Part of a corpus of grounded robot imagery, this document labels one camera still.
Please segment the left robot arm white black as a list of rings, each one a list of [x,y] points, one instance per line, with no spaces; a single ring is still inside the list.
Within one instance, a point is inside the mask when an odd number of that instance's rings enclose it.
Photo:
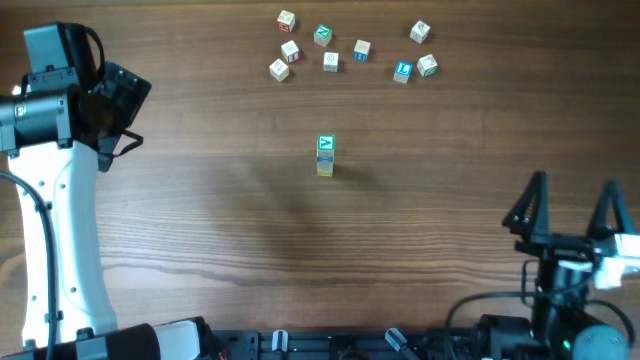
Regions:
[[[28,29],[31,70],[1,101],[4,179],[18,190],[27,265],[24,359],[222,359],[200,317],[120,328],[104,281],[95,196],[99,173],[142,145],[130,129],[148,81],[109,62],[78,23]]]

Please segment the red O wooden block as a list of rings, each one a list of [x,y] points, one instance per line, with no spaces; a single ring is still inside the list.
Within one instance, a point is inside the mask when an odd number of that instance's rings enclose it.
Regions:
[[[318,163],[317,170],[321,172],[332,172],[334,164],[333,163]]]

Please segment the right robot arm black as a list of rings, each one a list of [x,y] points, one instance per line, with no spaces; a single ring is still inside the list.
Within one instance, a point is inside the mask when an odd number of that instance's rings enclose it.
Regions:
[[[515,249],[538,264],[534,288],[493,292],[488,299],[517,298],[529,318],[484,315],[472,335],[477,359],[626,359],[636,342],[629,317],[617,306],[617,328],[589,314],[589,289],[610,290],[639,269],[639,233],[614,182],[607,183],[583,235],[550,229],[548,181],[534,173],[502,224],[518,236]]]

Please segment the green V wooden block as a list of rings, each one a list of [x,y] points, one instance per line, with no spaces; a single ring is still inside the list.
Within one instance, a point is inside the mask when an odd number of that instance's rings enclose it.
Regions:
[[[317,150],[330,151],[335,150],[335,136],[333,134],[321,134],[317,137]]]

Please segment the blue X B wooden block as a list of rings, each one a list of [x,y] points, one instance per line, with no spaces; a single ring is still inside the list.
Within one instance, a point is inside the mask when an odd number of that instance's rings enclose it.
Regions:
[[[333,150],[318,150],[316,160],[318,163],[333,163],[335,152]]]

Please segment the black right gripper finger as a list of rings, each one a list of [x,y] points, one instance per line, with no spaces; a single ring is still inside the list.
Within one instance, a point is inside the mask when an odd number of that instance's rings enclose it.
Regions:
[[[522,195],[507,213],[502,225],[527,243],[547,243],[549,230],[548,180],[536,171]]]
[[[603,240],[614,234],[636,234],[624,204],[622,191],[615,181],[605,184],[591,216],[586,235]]]

